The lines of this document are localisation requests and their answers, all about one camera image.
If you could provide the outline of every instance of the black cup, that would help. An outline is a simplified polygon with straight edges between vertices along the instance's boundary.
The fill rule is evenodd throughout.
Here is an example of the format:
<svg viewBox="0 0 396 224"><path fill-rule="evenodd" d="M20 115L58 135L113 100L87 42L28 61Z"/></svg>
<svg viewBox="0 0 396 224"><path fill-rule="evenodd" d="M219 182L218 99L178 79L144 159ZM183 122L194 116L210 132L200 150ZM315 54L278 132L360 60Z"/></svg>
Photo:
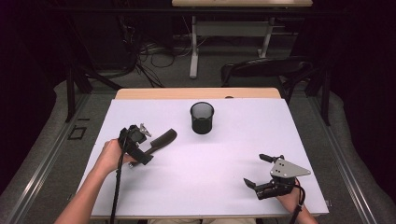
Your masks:
<svg viewBox="0 0 396 224"><path fill-rule="evenodd" d="M190 109L192 129L198 134L206 134L212 130L212 119L215 109L207 102L198 102Z"/></svg>

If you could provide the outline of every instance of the desk leg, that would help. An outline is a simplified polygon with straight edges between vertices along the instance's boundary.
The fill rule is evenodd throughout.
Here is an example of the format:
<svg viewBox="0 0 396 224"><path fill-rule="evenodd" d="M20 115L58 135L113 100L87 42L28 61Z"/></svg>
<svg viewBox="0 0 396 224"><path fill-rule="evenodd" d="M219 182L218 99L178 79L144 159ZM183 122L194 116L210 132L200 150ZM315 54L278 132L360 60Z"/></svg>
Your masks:
<svg viewBox="0 0 396 224"><path fill-rule="evenodd" d="M322 99L321 99L321 109L320 115L322 116L324 122L327 126L330 126L329 121L329 101L330 101L330 82L331 82L331 71L324 71L323 78L323 87L322 87Z"/></svg>
<svg viewBox="0 0 396 224"><path fill-rule="evenodd" d="M275 22L275 18L270 18L268 22L267 34L265 35L264 42L262 43L262 48L258 50L260 58L266 57L268 45L270 44L271 34L274 27L274 22Z"/></svg>
<svg viewBox="0 0 396 224"><path fill-rule="evenodd" d="M68 123L76 113L76 97L75 97L73 72L71 68L69 68L66 74L66 88L67 88L67 118L65 122Z"/></svg>
<svg viewBox="0 0 396 224"><path fill-rule="evenodd" d="M192 17L191 23L191 36L192 36L192 55L191 55L191 67L190 67L190 78L197 78L198 69L198 48L197 48L197 30L196 30L196 18Z"/></svg>

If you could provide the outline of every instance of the person's hand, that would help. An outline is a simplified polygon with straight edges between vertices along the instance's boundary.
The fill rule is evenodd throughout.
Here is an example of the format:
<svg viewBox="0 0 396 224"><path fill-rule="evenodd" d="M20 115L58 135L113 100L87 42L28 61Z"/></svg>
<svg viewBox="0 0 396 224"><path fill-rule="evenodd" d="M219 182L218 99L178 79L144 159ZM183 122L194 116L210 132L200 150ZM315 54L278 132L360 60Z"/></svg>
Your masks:
<svg viewBox="0 0 396 224"><path fill-rule="evenodd" d="M121 152L122 150L117 139L105 142L102 152L96 160L96 164L93 166L92 170L99 175L108 175L118 168ZM130 161L136 160L128 154L125 154L123 156L123 163Z"/></svg>
<svg viewBox="0 0 396 224"><path fill-rule="evenodd" d="M295 184L300 186L300 183L297 180ZM286 210L288 210L290 213L294 212L294 209L296 208L300 200L299 197L300 197L300 190L297 188L293 188L293 190L289 194L276 196L276 198L283 205L283 207L286 208Z"/></svg>
<svg viewBox="0 0 396 224"><path fill-rule="evenodd" d="M296 185L300 186L300 182L296 179ZM298 188L293 188L290 194L277 196L276 198L283 205L286 210L290 213L294 212L298 202L300 201L300 190ZM300 224L317 224L317 221L314 217L312 217L311 213L309 213L306 206L303 205L301 212L297 216L297 221Z"/></svg>

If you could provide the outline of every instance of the forearm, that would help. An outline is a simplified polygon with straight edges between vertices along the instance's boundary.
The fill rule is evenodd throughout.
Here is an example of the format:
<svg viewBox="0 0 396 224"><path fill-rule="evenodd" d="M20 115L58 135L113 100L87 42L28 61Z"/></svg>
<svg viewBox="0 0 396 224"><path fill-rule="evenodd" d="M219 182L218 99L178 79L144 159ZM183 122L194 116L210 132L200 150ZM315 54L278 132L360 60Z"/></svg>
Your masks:
<svg viewBox="0 0 396 224"><path fill-rule="evenodd" d="M106 175L91 170L83 185L55 223L88 223Z"/></svg>
<svg viewBox="0 0 396 224"><path fill-rule="evenodd" d="M318 224L315 218L309 213L307 208L303 206L302 211L297 216L297 222L299 224Z"/></svg>

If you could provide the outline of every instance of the black chair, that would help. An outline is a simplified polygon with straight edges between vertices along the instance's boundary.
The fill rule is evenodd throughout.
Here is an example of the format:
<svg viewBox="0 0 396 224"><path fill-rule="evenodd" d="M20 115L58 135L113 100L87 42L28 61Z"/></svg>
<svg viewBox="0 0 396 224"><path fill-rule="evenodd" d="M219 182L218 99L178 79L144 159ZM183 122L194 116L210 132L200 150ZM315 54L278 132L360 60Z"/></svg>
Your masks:
<svg viewBox="0 0 396 224"><path fill-rule="evenodd" d="M262 58L221 68L221 87L275 87L289 104L294 87L316 72L307 57Z"/></svg>

